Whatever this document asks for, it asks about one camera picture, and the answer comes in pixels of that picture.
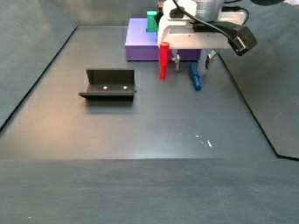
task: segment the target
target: green block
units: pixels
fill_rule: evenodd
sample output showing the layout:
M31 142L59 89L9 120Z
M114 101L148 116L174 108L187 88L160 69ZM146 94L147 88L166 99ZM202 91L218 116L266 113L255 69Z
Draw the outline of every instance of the green block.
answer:
M158 25L155 22L156 11L147 12L147 32L158 32Z

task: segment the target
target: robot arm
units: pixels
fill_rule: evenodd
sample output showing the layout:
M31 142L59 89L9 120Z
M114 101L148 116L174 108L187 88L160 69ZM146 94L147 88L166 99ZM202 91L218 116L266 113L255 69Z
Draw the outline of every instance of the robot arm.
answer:
M251 0L259 5L282 3L284 0ZM170 43L171 49L232 48L243 55L258 41L243 25L243 11L223 12L224 0L167 0L159 24L158 45Z

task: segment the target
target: gray wall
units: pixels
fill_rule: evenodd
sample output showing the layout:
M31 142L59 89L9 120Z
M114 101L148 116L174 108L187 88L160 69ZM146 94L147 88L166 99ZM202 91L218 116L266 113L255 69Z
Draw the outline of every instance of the gray wall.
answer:
M276 153L299 158L299 9L240 5L258 46L242 57L222 56Z
M51 0L79 25L127 26L131 17L146 17L158 0Z
M75 28L48 0L0 2L0 128Z

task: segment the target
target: black holder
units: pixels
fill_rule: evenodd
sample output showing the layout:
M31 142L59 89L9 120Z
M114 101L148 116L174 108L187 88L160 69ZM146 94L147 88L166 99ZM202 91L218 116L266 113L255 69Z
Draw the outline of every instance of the black holder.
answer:
M135 70L128 68L87 69L88 90L79 93L88 100L132 99L136 92Z

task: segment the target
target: purple box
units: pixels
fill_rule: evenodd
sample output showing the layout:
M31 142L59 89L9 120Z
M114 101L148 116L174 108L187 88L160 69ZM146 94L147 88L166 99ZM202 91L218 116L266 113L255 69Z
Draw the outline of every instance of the purple box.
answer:
M130 18L126 35L127 60L159 60L156 32L147 32L146 27L146 18ZM182 60L199 60L202 56L202 50L198 49L179 50L178 53Z

